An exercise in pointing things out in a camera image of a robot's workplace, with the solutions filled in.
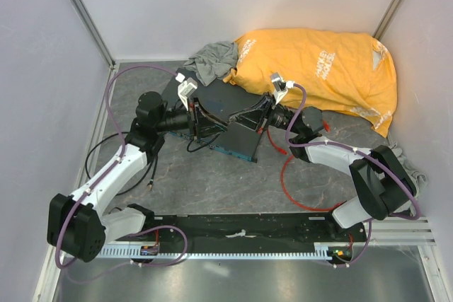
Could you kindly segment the dark grey network switch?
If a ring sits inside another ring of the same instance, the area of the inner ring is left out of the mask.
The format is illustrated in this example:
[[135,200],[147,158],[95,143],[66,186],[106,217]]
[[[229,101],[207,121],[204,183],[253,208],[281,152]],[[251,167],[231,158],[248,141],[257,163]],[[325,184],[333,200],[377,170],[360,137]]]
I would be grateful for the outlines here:
[[251,131],[234,122],[229,123],[228,118],[230,114],[257,103],[261,96],[216,79],[209,86],[200,83],[192,94],[192,98],[194,97],[198,97],[208,111],[224,120],[228,130],[218,137],[197,141],[190,136],[188,128],[183,127],[182,115],[177,114],[176,128],[170,133],[202,145],[209,144],[211,149],[255,163],[257,161],[255,153],[262,133]]

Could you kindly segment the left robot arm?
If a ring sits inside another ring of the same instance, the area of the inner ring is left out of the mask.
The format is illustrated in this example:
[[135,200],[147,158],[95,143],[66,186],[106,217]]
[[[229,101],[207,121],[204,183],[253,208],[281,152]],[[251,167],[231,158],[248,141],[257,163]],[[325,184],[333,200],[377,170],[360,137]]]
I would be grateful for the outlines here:
[[155,223],[143,208],[127,207],[106,214],[110,202],[139,171],[158,155],[166,132],[186,129],[198,139],[225,132],[228,124],[208,112],[197,98],[188,106],[169,111],[166,101],[154,91],[138,99],[128,134],[121,134],[121,147],[114,156],[79,189],[70,195],[57,194],[50,202],[47,242],[55,246],[55,259],[64,268],[60,253],[84,262],[93,260],[106,243],[134,235],[149,240]]

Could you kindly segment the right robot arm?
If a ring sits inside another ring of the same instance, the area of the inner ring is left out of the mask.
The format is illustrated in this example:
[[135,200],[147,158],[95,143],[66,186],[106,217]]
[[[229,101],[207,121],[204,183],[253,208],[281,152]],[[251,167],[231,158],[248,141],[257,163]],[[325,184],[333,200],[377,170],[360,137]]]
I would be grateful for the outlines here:
[[264,95],[255,105],[231,114],[229,122],[258,131],[273,126],[286,131],[295,158],[338,170],[352,178],[356,195],[333,209],[324,223],[326,236],[342,240],[350,227],[364,221],[382,221],[389,216],[416,220],[421,216],[418,189],[385,145],[374,149],[338,143],[321,135],[322,112],[313,107],[292,111]]

